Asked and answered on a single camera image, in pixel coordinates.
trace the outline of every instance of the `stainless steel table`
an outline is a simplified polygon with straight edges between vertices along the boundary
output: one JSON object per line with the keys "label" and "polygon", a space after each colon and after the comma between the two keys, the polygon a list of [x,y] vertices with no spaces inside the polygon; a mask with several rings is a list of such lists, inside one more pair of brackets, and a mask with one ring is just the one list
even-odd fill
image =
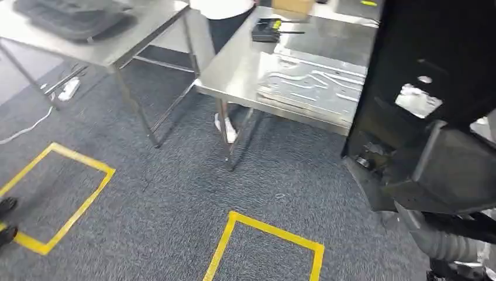
{"label": "stainless steel table", "polygon": [[[281,30],[305,31],[305,34],[282,35],[278,44],[252,42],[251,31],[258,18],[304,20],[305,23],[283,23]],[[356,107],[376,29],[362,25],[369,23],[369,20],[355,24],[329,18],[340,17],[331,15],[327,18],[317,16],[302,18],[296,13],[257,7],[209,67],[196,79],[195,85],[199,92],[218,99],[217,105],[221,116],[222,138],[226,145],[225,160],[228,169],[232,170],[230,157],[236,142],[240,139],[239,136],[243,133],[243,127],[236,141],[229,145],[223,121],[225,112],[222,104],[226,101],[251,108],[243,124],[249,120],[253,110],[257,109],[343,135],[348,133],[354,109],[353,112],[345,109],[343,112],[335,112],[333,107],[337,103],[346,102],[348,102],[347,108]],[[292,90],[284,92],[282,84],[274,86],[279,87],[277,94],[262,94],[264,91],[261,91],[261,86],[270,87],[276,84],[271,83],[268,77],[274,74],[286,77],[282,69],[292,68],[292,66],[283,66],[282,63],[304,64],[306,68],[313,67],[309,68],[310,74],[319,73],[324,76],[324,78],[317,78],[318,81],[326,84],[321,88],[325,88],[326,91],[337,91],[337,89],[343,92],[352,91],[353,95],[341,95],[343,98],[339,99],[335,99],[335,96],[340,95],[339,93],[336,93],[333,98],[299,97],[301,95]],[[297,76],[292,76],[290,79],[301,80]],[[288,84],[294,84],[289,80],[282,82],[285,83],[284,88]],[[319,87],[305,84],[297,86],[303,90]],[[314,94],[314,91],[307,91],[306,94]],[[321,111],[314,110],[322,108],[318,104],[319,101],[325,102],[328,107]]]}
{"label": "stainless steel table", "polygon": [[[0,2],[0,38],[11,40],[29,47],[33,47],[45,52],[50,52],[59,56],[69,57],[96,66],[105,67],[116,78],[123,99],[131,105],[133,111],[138,115],[147,136],[155,147],[159,147],[161,141],[156,138],[154,132],[162,124],[170,111],[184,98],[184,95],[191,89],[188,87],[171,107],[162,115],[159,121],[150,126],[146,121],[143,108],[138,103],[135,96],[130,92],[123,81],[120,69],[126,66],[140,51],[142,51],[158,35],[164,32],[169,26],[179,18],[183,19],[185,25],[185,40],[189,48],[190,59],[196,75],[199,74],[196,58],[193,54],[188,23],[185,14],[190,9],[188,4],[174,0],[153,0],[147,1],[145,5],[137,5],[130,13],[134,16],[128,22],[124,31],[115,32],[112,36],[89,40],[88,42],[73,42],[63,39],[39,29],[29,22],[29,18],[13,10],[14,0],[4,0]],[[57,104],[49,97],[51,91],[44,92],[40,89],[36,80],[22,67],[5,46],[0,42],[0,51],[3,51],[16,68],[29,80],[36,91],[40,92],[46,99],[57,108]],[[71,76],[71,73],[57,85],[63,85]]]}

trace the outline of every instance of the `black device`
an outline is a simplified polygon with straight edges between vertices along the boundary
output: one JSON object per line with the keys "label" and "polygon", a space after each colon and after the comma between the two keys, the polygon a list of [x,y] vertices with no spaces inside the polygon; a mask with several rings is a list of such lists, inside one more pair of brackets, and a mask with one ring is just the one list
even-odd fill
{"label": "black device", "polygon": [[254,42],[267,42],[277,43],[281,34],[303,34],[302,31],[280,31],[281,25],[284,22],[300,23],[293,21],[284,21],[278,18],[259,19],[257,24],[252,30],[252,41]]}
{"label": "black device", "polygon": [[16,0],[13,7],[34,25],[70,40],[87,40],[106,31],[130,9],[109,0]]}
{"label": "black device", "polygon": [[496,207],[496,3],[450,3],[384,2],[342,156],[370,208],[397,212],[428,255],[428,280],[496,280],[476,247],[496,244],[482,213]]}

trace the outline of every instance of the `gray flexible hose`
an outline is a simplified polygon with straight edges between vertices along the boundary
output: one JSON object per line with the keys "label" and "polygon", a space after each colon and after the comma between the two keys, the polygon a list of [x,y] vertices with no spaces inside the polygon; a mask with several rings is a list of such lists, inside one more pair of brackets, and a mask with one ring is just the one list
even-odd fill
{"label": "gray flexible hose", "polygon": [[407,210],[394,203],[401,219],[420,250],[441,261],[477,262],[477,241],[448,234],[431,227],[420,211]]}

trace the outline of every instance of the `white cable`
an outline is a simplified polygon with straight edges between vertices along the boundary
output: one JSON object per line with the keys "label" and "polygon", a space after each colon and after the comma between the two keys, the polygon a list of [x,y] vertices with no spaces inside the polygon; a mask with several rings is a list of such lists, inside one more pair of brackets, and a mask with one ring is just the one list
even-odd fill
{"label": "white cable", "polygon": [[34,129],[36,126],[38,126],[38,124],[39,124],[39,123],[43,122],[43,120],[45,120],[46,118],[48,118],[48,116],[50,116],[50,114],[51,114],[51,111],[52,111],[52,110],[53,110],[53,106],[52,106],[52,107],[50,107],[50,109],[48,109],[48,113],[47,113],[47,114],[46,114],[46,115],[45,115],[42,119],[40,119],[40,120],[36,121],[36,123],[35,123],[33,126],[31,126],[31,127],[27,128],[27,129],[24,129],[24,130],[20,130],[19,132],[17,132],[17,133],[15,133],[15,134],[13,134],[13,135],[12,135],[11,137],[9,137],[9,138],[6,138],[6,139],[3,139],[3,140],[0,140],[0,145],[4,145],[4,144],[6,144],[6,143],[10,142],[11,140],[13,140],[13,139],[17,138],[17,137],[18,137],[18,136],[20,136],[20,135],[22,135],[22,134],[24,134],[24,133],[27,133],[27,132],[30,132],[32,129]]}

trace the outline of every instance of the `dark pants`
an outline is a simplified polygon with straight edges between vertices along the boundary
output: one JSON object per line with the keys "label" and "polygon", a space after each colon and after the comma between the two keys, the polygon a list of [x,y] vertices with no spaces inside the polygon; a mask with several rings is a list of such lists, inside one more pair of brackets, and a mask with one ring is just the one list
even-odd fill
{"label": "dark pants", "polygon": [[233,16],[232,18],[208,20],[215,54],[218,54],[221,51],[224,45],[231,39],[236,30],[243,24],[244,20],[248,18],[254,9],[255,7],[241,15]]}

